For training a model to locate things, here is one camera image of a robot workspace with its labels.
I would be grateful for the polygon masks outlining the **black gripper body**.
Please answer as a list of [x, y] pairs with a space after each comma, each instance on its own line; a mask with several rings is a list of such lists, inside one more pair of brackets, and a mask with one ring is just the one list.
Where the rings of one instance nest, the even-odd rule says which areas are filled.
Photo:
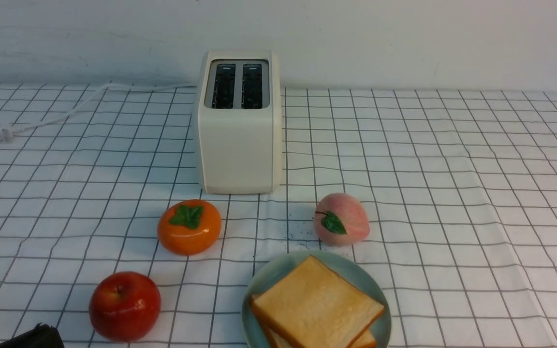
[[39, 323], [35, 328], [0, 343], [0, 348], [64, 348], [57, 328]]

